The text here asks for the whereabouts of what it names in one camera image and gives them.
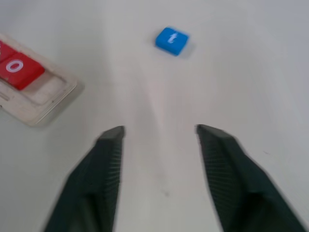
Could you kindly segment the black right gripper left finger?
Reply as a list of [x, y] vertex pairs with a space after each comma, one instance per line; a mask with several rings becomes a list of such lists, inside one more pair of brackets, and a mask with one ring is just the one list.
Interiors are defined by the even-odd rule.
[[101, 134], [68, 176], [44, 232], [113, 232], [125, 127]]

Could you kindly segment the red letter b block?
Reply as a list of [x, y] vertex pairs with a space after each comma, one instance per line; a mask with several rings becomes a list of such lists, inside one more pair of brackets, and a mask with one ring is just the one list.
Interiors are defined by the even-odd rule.
[[17, 51], [10, 47], [8, 44], [0, 40], [0, 63], [6, 61], [15, 55]]

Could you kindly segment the red letter o block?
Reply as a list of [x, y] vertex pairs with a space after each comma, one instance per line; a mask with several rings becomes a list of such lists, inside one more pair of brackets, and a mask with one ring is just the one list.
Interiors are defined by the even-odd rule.
[[16, 53], [0, 63], [0, 78], [17, 90], [23, 90], [44, 72], [40, 63], [23, 53]]

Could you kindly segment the blue letter t block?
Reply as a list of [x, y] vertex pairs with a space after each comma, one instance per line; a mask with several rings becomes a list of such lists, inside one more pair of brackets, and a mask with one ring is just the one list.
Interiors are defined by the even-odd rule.
[[175, 56], [178, 56], [189, 40], [189, 35], [171, 27], [164, 28], [157, 38], [155, 45]]

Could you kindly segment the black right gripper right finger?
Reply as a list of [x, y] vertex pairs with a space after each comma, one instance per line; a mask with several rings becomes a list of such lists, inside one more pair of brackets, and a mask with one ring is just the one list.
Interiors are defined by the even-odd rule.
[[196, 132], [223, 232], [308, 232], [234, 136], [202, 124]]

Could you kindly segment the white letter tray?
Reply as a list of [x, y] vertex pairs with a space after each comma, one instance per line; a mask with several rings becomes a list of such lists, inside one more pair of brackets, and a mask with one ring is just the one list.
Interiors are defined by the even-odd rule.
[[77, 87], [78, 80], [16, 40], [0, 34], [0, 40], [40, 63], [45, 72], [23, 90], [0, 78], [0, 108], [29, 125], [43, 121]]

